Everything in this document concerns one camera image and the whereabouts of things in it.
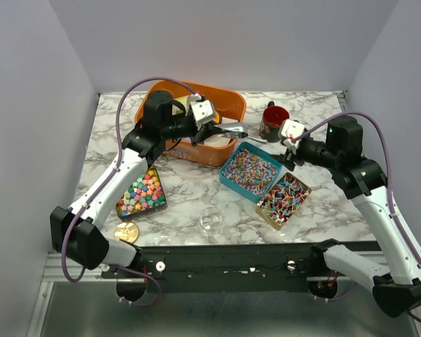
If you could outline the black red skull mug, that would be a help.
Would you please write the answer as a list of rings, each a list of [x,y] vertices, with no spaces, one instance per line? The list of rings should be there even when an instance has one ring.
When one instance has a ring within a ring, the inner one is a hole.
[[[260,122],[259,135],[268,143],[277,143],[281,137],[279,130],[282,123],[290,118],[288,110],[283,107],[275,105],[274,101],[269,101],[267,108],[262,114]]]

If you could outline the teal tin swirl lollipops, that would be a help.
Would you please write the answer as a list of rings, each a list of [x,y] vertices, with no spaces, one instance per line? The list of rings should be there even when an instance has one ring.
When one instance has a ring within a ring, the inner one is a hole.
[[[258,203],[283,175],[283,166],[269,153],[242,142],[222,166],[220,182],[247,200]]]

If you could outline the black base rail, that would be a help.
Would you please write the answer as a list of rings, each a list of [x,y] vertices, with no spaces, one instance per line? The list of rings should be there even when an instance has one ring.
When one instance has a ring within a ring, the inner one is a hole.
[[[136,269],[160,283],[164,293],[306,292],[309,278],[330,270],[322,251],[337,244],[242,244],[142,248]]]

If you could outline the orange plastic bin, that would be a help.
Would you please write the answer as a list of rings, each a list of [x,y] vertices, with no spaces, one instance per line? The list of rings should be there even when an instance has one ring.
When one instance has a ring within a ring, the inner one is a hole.
[[[194,89],[197,93],[204,95],[210,100],[216,112],[222,117],[223,123],[242,122],[246,112],[246,101],[244,97],[236,91],[207,84],[200,84],[193,81],[186,81],[186,85]],[[168,91],[174,98],[189,94],[186,88],[166,80],[158,80],[151,85],[149,91]],[[165,152],[165,155],[186,159],[201,164],[211,166],[222,166],[232,155],[236,140],[225,147],[209,147],[204,144],[192,146],[189,139],[184,139],[172,150]]]

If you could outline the metal scoop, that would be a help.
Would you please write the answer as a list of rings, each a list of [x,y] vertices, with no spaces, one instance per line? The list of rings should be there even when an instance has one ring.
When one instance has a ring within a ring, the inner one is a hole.
[[[267,141],[248,134],[248,127],[240,122],[216,124],[217,136],[229,139],[249,139],[260,144],[267,144]]]

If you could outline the gold round lid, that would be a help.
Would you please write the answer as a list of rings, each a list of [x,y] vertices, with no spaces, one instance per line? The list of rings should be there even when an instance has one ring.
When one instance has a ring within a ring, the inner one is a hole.
[[[140,235],[139,227],[133,222],[123,222],[116,226],[114,238],[118,241],[135,243]]]

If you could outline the aluminium frame rail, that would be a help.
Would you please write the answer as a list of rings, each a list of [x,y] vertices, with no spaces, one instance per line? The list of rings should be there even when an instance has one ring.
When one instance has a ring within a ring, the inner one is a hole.
[[[66,260],[67,271],[71,278],[77,278],[82,271],[82,266],[73,260]],[[101,280],[101,269],[84,270],[81,281],[95,282]],[[68,282],[63,269],[61,255],[58,253],[50,253],[46,257],[42,280],[45,282]]]

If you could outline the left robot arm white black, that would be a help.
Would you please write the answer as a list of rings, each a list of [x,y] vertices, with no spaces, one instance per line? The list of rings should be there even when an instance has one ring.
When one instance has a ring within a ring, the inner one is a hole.
[[[58,206],[52,211],[51,239],[61,260],[71,259],[88,270],[101,264],[117,265],[124,276],[136,276],[142,267],[136,247],[106,238],[102,226],[129,185],[166,151],[167,141],[189,138],[201,142],[215,116],[213,104],[198,93],[189,95],[185,105],[168,91],[149,93],[142,117],[118,140],[116,157],[105,172],[68,208]]]

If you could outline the gold tin round lollipops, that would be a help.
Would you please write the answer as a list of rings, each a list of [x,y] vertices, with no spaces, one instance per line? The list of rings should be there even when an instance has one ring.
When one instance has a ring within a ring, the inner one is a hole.
[[[312,189],[291,173],[285,173],[257,203],[256,213],[275,230],[281,230],[304,204]]]

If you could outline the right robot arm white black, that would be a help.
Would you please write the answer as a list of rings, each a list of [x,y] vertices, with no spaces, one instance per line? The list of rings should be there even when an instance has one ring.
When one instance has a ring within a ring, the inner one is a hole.
[[[378,307],[390,317],[421,306],[421,246],[401,215],[392,190],[391,164],[383,147],[385,164],[363,155],[363,128],[358,113],[339,113],[321,123],[325,141],[311,137],[317,126],[285,120],[279,129],[286,152],[280,162],[289,170],[305,163],[329,170],[333,182],[359,210],[374,234],[386,265],[355,253],[334,239],[312,247],[309,268],[317,275],[340,272],[372,293]]]

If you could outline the clear glass bowl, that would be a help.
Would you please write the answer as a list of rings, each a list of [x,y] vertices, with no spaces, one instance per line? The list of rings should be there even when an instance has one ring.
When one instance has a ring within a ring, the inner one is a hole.
[[[207,207],[201,212],[199,224],[206,234],[220,234],[223,226],[223,214],[215,207]]]

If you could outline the gold tin star candies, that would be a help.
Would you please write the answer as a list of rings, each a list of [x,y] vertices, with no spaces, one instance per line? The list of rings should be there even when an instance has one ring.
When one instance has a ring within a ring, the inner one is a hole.
[[[137,178],[116,203],[116,213],[122,220],[133,220],[168,208],[166,195],[155,165]]]

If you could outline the pale green mug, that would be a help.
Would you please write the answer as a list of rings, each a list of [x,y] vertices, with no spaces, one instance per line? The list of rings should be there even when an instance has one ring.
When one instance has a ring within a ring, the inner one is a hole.
[[[189,114],[189,105],[192,101],[192,97],[190,95],[185,95],[182,97],[178,97],[173,100],[173,107],[172,107],[172,114],[182,114],[185,115]]]

